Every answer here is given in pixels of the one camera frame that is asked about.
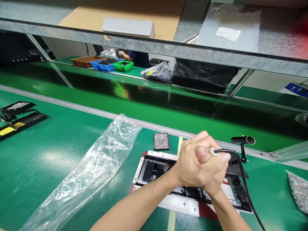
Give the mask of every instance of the hand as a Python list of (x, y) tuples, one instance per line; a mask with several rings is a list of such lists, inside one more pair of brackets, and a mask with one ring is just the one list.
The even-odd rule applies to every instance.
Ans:
[[(205, 154), (200, 156), (196, 152), (196, 148), (203, 147)], [(226, 166), (231, 156), (229, 153), (222, 153), (216, 157), (210, 157), (207, 151), (208, 147), (220, 148), (214, 139), (203, 131), (195, 137), (183, 141), (180, 151), (180, 156), (176, 164), (171, 169), (174, 172), (175, 180), (178, 186), (195, 186), (199, 187), (213, 184), (213, 177), (221, 171), (226, 172)]]
[(118, 55), (119, 55), (119, 57), (124, 57), (124, 51), (118, 51)]
[[(211, 156), (209, 155), (209, 151), (204, 146), (198, 146), (196, 148), (196, 153), (200, 164), (206, 163), (211, 158)], [(228, 162), (225, 163), (225, 166), (220, 172), (214, 175), (208, 183), (202, 186), (204, 191), (207, 192), (209, 196), (213, 196), (221, 190), (221, 184), (225, 178), (227, 168)]]

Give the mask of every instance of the black power cord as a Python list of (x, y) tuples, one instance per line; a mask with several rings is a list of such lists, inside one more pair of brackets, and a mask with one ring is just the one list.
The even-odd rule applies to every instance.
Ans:
[(246, 195), (247, 195), (247, 198), (248, 198), (248, 201), (250, 203), (250, 207), (252, 209), (252, 211), (254, 212), (254, 215), (256, 216), (256, 219), (258, 220), (261, 228), (263, 231), (266, 231), (253, 204), (252, 204), (252, 201), (251, 201), (251, 198), (250, 198), (250, 194), (249, 194), (249, 191), (248, 191), (248, 187), (247, 187), (247, 183), (246, 183), (246, 178), (245, 178), (245, 173), (244, 173), (244, 168), (243, 168), (243, 164), (242, 164), (242, 161), (241, 161), (241, 158), (240, 156), (238, 155), (238, 153), (236, 151), (233, 151), (233, 150), (230, 150), (230, 149), (219, 149), (219, 150), (215, 150), (214, 153), (219, 153), (219, 152), (228, 152), (228, 153), (233, 153), (237, 160), (238, 160), (238, 164), (240, 165), (240, 171), (241, 171), (241, 175), (242, 175), (242, 179), (243, 179), (243, 183), (244, 183), (244, 188), (245, 188), (245, 191), (246, 191)]

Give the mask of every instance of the forearm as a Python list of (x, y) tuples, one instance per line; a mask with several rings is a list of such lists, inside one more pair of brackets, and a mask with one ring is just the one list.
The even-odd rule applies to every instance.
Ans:
[(172, 174), (171, 169), (157, 180), (126, 196), (99, 219), (90, 231), (141, 229), (159, 203), (177, 187)]
[(129, 62), (133, 62), (134, 61), (132, 57), (130, 57), (129, 55), (127, 55), (125, 53), (123, 54), (123, 58), (126, 59)]
[(252, 231), (232, 206), (223, 190), (210, 197), (223, 231)]

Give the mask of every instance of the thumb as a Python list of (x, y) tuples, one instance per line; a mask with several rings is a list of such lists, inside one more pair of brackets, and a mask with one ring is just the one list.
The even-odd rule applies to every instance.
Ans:
[(229, 153), (221, 153), (218, 156), (212, 157), (208, 164), (204, 165), (205, 170), (212, 175), (217, 174), (221, 170), (223, 170), (226, 166), (226, 163), (231, 159), (231, 155)]
[(209, 151), (203, 146), (196, 147), (196, 155), (200, 164), (206, 163), (211, 158)]

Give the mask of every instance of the person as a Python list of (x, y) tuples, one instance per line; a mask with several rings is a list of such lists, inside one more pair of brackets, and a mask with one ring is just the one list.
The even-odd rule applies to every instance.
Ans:
[(90, 231), (139, 230), (159, 203), (180, 186), (202, 186), (212, 200), (224, 231), (252, 231), (221, 188), (230, 154), (211, 157), (208, 147), (221, 149), (206, 131), (183, 141), (179, 159), (169, 171), (120, 200)]
[(125, 54), (124, 51), (118, 51), (119, 57), (123, 57), (125, 60), (129, 62), (133, 62), (134, 66), (137, 67), (143, 67), (143, 68), (149, 68), (149, 54), (139, 51), (130, 51), (127, 54)]

